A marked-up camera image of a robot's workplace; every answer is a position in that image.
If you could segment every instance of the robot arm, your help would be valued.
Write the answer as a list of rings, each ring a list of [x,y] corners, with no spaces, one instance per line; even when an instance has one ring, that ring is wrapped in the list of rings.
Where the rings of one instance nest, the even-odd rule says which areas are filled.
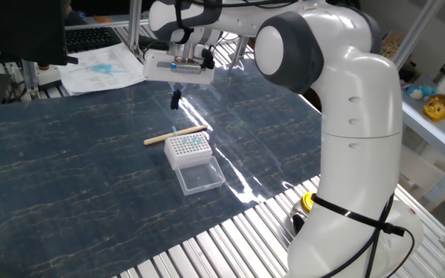
[[[156,7],[167,14],[167,1],[152,6],[155,35],[165,25],[178,27],[172,18],[162,19],[164,25],[154,20]],[[217,37],[214,32],[219,31],[215,30],[256,36],[256,64],[267,80],[295,93],[311,87],[321,98],[321,184],[317,197],[379,219],[398,181],[403,122],[397,70],[391,61],[374,54],[380,44],[373,39],[373,20],[359,11],[323,1],[295,2],[274,9],[221,8],[211,11],[217,17],[210,19],[204,16],[209,8],[193,5],[186,4],[181,10],[183,26],[194,29],[190,34],[186,35],[186,29],[171,28],[162,31],[159,38],[199,43],[206,29],[212,33],[207,43]],[[205,27],[197,27],[200,25],[194,19],[204,19],[200,25]],[[187,76],[185,80],[196,79],[190,73],[180,75]],[[345,216],[322,205],[314,206],[288,249],[287,277],[329,277],[369,241],[375,228]],[[387,221],[410,230],[415,247],[421,243],[421,221],[403,203],[394,202]],[[381,233],[371,277],[394,270],[411,243],[406,233]],[[369,252],[363,253],[335,277],[362,277],[368,261]]]

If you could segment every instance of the cable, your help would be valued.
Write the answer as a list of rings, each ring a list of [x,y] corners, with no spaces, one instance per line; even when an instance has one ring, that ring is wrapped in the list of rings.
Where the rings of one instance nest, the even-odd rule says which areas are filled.
[[[391,197],[389,198],[389,200],[387,201],[386,206],[384,207],[384,209],[382,210],[382,213],[379,217],[380,220],[386,220],[387,216],[389,215],[389,212],[391,211],[391,207],[392,207],[392,201],[394,200],[394,194],[391,195]],[[370,237],[370,239],[367,241],[367,243],[361,247],[361,249],[355,254],[353,255],[349,260],[347,260],[345,263],[343,263],[342,265],[340,265],[337,269],[332,270],[330,273],[324,275],[321,278],[331,278],[334,275],[340,273],[342,270],[344,270],[346,267],[348,267],[349,265],[351,265],[354,261],[357,260],[357,258],[359,258],[369,247],[370,245],[375,241],[375,236],[377,236],[375,234],[375,232],[372,233],[372,236]]]
[[[289,3],[287,3],[287,4],[280,5],[280,6],[277,6],[277,7],[265,7],[265,6],[262,6],[262,5],[256,5],[256,7],[272,9],[272,8],[284,8],[284,7],[287,7],[287,6],[292,5],[292,4],[294,4],[294,2],[289,2]]]
[[[409,258],[409,255],[411,255],[411,252],[413,252],[413,248],[415,248],[415,236],[406,228],[403,227],[399,227],[396,226],[396,228],[399,228],[405,232],[408,232],[409,236],[411,237],[411,247],[409,248],[408,254],[406,254],[405,258],[403,259],[403,261],[401,261],[401,263],[386,277],[386,278],[390,278],[392,275],[394,275],[394,273],[396,271],[399,270],[399,268],[401,268],[401,266],[405,263],[405,261]]]
[[[387,215],[391,211],[393,201],[394,201],[394,195],[391,195],[391,197],[389,198],[389,201],[387,203],[387,206],[385,207],[384,212],[382,212],[382,214],[380,216],[379,222],[381,222],[381,223],[386,222]],[[380,231],[381,231],[380,228],[377,228],[374,231],[375,238],[374,238],[374,242],[372,243],[372,251],[370,252],[369,264],[367,265],[367,270],[365,271],[365,277],[370,277],[370,273],[372,272],[372,267],[374,265],[374,259],[375,259],[375,251],[377,250],[377,244],[379,243]]]
[[[209,49],[211,49],[211,47],[214,49],[213,51],[212,51],[212,55],[214,56],[214,52],[216,51],[216,47],[217,46],[219,46],[220,44],[221,44],[221,42],[229,42],[229,41],[232,41],[232,40],[235,40],[235,39],[239,39],[241,36],[237,36],[236,38],[233,38],[233,39],[226,39],[226,37],[229,35],[230,33],[228,32],[228,33],[226,33],[225,35],[224,35],[224,37],[222,37],[218,42],[216,42],[216,44],[214,45],[214,46],[210,46],[209,47]]]
[[[13,83],[13,84],[12,84],[12,91],[9,92],[9,94],[8,94],[8,98],[3,98],[2,104],[5,104],[5,103],[11,103],[11,102],[13,102],[14,100],[19,100],[19,99],[21,99],[21,98],[23,97],[23,95],[27,92],[27,89],[24,88],[23,91],[20,93],[19,96],[16,96],[16,91],[18,90],[18,88],[20,87],[20,85],[22,85],[22,84],[24,84],[24,83],[25,83],[25,81],[20,81],[20,82],[18,82],[18,83]]]
[[[298,2],[298,0],[265,0],[258,2],[244,2],[244,3],[234,3],[234,4],[215,4],[211,2],[199,2],[196,0],[182,0],[184,2],[197,4],[204,6],[206,8],[242,8],[242,7],[259,7],[260,5],[272,5],[272,4],[293,4]]]

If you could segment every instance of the black cable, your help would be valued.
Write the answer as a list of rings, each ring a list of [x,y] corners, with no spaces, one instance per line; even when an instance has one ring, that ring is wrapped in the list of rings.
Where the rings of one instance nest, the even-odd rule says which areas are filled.
[[[277,7],[266,7],[266,6],[262,6],[262,5],[256,5],[256,7],[272,9],[272,8],[284,8],[284,7],[287,7],[287,6],[292,5],[292,4],[294,4],[294,2],[289,2],[289,3],[287,3],[287,4],[280,5],[280,6],[277,6]]]
[[[392,201],[394,200],[394,194],[391,195],[391,197],[389,198],[389,200],[387,201],[386,206],[384,207],[384,209],[382,210],[382,213],[380,215],[379,219],[384,219],[384,221],[387,219],[387,215],[389,215],[389,212],[391,211],[391,207],[392,207]],[[372,233],[372,236],[370,237],[370,239],[367,241],[367,243],[361,247],[361,249],[355,253],[355,255],[353,255],[349,260],[347,260],[345,263],[343,263],[342,265],[340,265],[337,269],[332,270],[330,273],[324,275],[321,278],[331,278],[334,275],[340,273],[342,270],[344,270],[346,267],[348,267],[349,265],[351,265],[354,261],[357,260],[357,258],[359,258],[369,247],[370,245],[374,242],[374,240],[376,239],[376,234],[375,232]]]
[[[379,222],[384,223],[386,222],[387,215],[391,211],[392,202],[394,201],[394,194],[391,195],[389,198],[389,202],[387,203],[386,208],[389,209],[387,213],[382,212],[381,217],[379,219]],[[380,236],[381,229],[377,228],[374,231],[375,239],[372,243],[372,250],[370,251],[370,257],[369,257],[369,264],[367,265],[367,270],[365,271],[365,277],[370,277],[370,273],[372,273],[372,267],[374,265],[374,259],[375,259],[375,251],[377,250],[377,244],[379,243],[379,236]]]
[[[145,53],[155,44],[158,43],[158,40],[154,40],[151,43],[147,44],[147,46],[144,47],[144,49],[142,50],[142,57],[145,59]]]
[[[15,100],[15,99],[20,99],[20,98],[22,98],[23,97],[23,95],[26,93],[26,91],[27,91],[27,89],[23,89],[23,91],[22,91],[22,93],[20,94],[20,96],[16,96],[16,91],[18,90],[18,88],[20,87],[20,85],[22,85],[22,84],[24,84],[25,83],[25,81],[20,81],[20,82],[18,82],[18,83],[13,83],[12,84],[12,91],[11,92],[9,92],[9,94],[8,94],[8,98],[3,98],[3,101],[2,101],[2,104],[5,104],[5,103],[11,103],[13,100]]]
[[[199,2],[196,0],[182,0],[184,2],[201,5],[206,8],[242,8],[242,7],[258,7],[260,5],[272,5],[272,4],[293,4],[298,2],[298,0],[265,0],[258,2],[244,2],[244,3],[234,3],[234,4],[216,4],[212,2]]]
[[[407,232],[409,234],[409,236],[411,237],[411,247],[409,248],[408,254],[406,254],[406,256],[403,259],[403,261],[401,261],[401,263],[386,278],[390,278],[392,275],[394,275],[394,273],[396,271],[399,270],[399,268],[401,268],[401,266],[409,258],[409,255],[411,255],[411,252],[413,252],[413,249],[415,248],[415,236],[406,228],[399,227],[399,226],[396,226],[396,228],[401,229],[401,230],[403,230],[403,231],[405,231],[405,232]]]

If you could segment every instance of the table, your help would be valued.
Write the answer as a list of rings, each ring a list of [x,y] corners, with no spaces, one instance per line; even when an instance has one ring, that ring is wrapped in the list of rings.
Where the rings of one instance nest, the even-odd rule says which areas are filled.
[[[111,277],[317,175],[320,114],[241,67],[180,110],[157,82],[0,106],[0,276]],[[184,196],[142,142],[204,123],[226,184]]]

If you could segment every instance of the white shelf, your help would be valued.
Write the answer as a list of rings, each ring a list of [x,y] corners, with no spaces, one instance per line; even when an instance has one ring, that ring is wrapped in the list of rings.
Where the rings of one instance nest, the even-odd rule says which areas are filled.
[[[432,122],[423,114],[424,103],[403,94],[403,122],[445,155],[445,120]]]

